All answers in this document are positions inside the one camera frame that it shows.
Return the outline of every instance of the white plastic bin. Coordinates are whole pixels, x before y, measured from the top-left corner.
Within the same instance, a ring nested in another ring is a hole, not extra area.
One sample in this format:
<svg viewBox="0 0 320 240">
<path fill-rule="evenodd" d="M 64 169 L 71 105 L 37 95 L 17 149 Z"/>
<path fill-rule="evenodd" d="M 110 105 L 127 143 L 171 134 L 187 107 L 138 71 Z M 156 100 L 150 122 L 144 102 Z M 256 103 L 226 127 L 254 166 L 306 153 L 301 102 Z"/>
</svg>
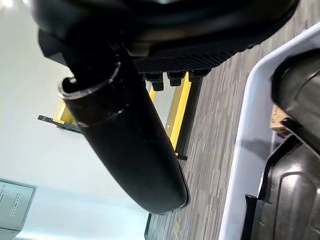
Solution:
<svg viewBox="0 0 320 240">
<path fill-rule="evenodd" d="M 245 194 L 258 195 L 266 160 L 274 147 L 271 75 L 287 57 L 315 48 L 320 48 L 320 22 L 265 56 L 252 69 L 244 91 L 219 240 L 241 239 Z"/>
</svg>

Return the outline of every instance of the yellow bar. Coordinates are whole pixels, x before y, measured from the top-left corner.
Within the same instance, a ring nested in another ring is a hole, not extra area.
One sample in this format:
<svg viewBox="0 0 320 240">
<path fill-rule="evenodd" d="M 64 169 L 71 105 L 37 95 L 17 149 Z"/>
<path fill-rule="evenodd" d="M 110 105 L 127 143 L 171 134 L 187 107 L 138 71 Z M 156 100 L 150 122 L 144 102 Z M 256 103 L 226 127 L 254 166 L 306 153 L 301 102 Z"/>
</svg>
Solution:
<svg viewBox="0 0 320 240">
<path fill-rule="evenodd" d="M 155 99 L 156 99 L 156 91 L 154 90 L 152 85 L 151 85 L 151 88 L 150 88 L 149 96 L 150 96 L 151 101 L 154 103 Z"/>
<path fill-rule="evenodd" d="M 187 101 L 188 101 L 188 96 L 190 92 L 190 87 L 191 87 L 191 82 L 189 82 L 189 74 L 188 72 L 185 74 L 184 81 L 183 81 L 183 89 L 181 92 L 181 97 L 179 101 L 179 105 L 176 111 L 173 127 L 172 127 L 172 132 L 170 136 L 170 140 L 173 146 L 173 149 L 176 149 L 177 142 L 178 142 L 178 137 L 179 137 L 179 132 L 181 129 L 182 125 L 182 120 L 184 118 L 186 106 L 187 106 Z"/>
<path fill-rule="evenodd" d="M 64 101 L 60 103 L 58 110 L 54 115 L 53 121 L 60 124 L 73 123 L 73 117 Z"/>
</svg>

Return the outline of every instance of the gray carpet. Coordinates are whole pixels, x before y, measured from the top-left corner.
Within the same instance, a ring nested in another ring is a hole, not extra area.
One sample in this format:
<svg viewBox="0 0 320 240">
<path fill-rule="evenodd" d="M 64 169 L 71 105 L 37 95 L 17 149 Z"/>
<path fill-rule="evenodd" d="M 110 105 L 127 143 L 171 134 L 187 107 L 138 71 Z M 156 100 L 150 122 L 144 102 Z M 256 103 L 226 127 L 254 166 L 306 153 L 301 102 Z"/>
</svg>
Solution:
<svg viewBox="0 0 320 240">
<path fill-rule="evenodd" d="M 279 32 L 233 56 L 203 80 L 188 161 L 181 163 L 191 203 L 172 215 L 153 215 L 148 240 L 218 239 L 248 75 L 266 54 L 319 21 L 320 1 L 301 0 Z"/>
</svg>

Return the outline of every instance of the black cylindrical tube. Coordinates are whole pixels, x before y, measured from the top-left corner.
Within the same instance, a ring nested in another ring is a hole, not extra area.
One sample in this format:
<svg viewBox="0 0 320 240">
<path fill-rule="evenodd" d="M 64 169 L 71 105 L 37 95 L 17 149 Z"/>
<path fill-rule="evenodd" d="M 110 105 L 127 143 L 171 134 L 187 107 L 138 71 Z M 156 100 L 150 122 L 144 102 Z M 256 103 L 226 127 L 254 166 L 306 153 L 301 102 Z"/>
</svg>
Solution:
<svg viewBox="0 0 320 240">
<path fill-rule="evenodd" d="M 99 84 L 78 89 L 66 78 L 59 92 L 103 164 L 139 205 L 153 214 L 182 208 L 189 190 L 170 139 L 143 82 L 127 78 L 118 63 Z"/>
</svg>

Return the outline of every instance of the textured rubber surface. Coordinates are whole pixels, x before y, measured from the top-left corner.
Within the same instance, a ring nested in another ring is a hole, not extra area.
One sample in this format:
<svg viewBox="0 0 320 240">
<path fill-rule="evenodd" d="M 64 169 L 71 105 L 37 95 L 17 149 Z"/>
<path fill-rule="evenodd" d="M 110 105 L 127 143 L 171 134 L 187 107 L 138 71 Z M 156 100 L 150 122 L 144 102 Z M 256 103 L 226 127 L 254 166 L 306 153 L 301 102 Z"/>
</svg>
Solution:
<svg viewBox="0 0 320 240">
<path fill-rule="evenodd" d="M 277 22 L 268 25 L 250 26 L 249 28 L 225 31 L 217 35 L 216 40 L 197 45 L 197 51 L 192 53 L 189 47 L 180 50 L 181 55 L 167 55 L 166 57 L 146 56 L 134 58 L 133 63 L 139 73 L 178 72 L 211 69 L 219 66 L 233 55 L 250 49 L 262 43 L 277 32 L 294 14 L 299 1 Z"/>
</svg>

